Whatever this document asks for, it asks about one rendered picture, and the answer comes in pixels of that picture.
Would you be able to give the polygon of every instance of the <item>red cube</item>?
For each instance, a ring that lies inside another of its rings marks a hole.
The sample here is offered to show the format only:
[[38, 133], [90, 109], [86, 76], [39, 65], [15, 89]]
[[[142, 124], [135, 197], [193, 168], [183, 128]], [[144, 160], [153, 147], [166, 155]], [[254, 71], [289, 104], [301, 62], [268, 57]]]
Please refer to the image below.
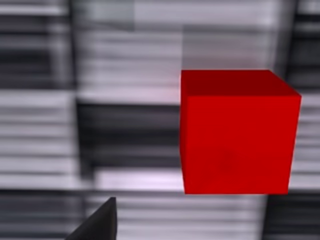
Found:
[[301, 95], [269, 70], [183, 70], [186, 194], [287, 194]]

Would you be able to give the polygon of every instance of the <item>cube's top face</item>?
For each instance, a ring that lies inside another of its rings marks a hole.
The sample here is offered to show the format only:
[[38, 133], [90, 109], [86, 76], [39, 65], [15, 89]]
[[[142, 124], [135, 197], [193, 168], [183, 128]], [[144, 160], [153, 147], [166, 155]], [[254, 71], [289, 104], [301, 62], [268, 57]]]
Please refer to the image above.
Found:
[[270, 70], [182, 70], [188, 96], [300, 96]]

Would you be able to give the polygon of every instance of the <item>blurry background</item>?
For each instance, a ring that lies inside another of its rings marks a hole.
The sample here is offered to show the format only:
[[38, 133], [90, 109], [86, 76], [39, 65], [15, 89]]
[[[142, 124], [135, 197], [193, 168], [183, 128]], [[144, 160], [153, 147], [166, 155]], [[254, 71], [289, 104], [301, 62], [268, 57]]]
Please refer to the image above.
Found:
[[[0, 0], [0, 239], [62, 240], [107, 198], [119, 240], [320, 239], [318, 0]], [[183, 69], [303, 95], [290, 194], [184, 196]]]

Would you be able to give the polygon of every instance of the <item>red block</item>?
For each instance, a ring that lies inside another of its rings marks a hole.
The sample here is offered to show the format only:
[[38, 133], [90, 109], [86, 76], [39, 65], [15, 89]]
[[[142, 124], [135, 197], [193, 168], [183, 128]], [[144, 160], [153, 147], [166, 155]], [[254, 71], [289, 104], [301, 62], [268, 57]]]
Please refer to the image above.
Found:
[[269, 70], [183, 70], [186, 194], [287, 194], [301, 96]]

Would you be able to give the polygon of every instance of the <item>cube's front face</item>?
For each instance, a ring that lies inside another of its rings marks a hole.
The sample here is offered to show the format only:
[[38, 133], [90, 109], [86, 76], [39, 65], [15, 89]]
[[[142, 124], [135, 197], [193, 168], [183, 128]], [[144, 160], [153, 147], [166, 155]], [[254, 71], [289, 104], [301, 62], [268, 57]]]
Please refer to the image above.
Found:
[[301, 97], [189, 96], [186, 194], [287, 194]]

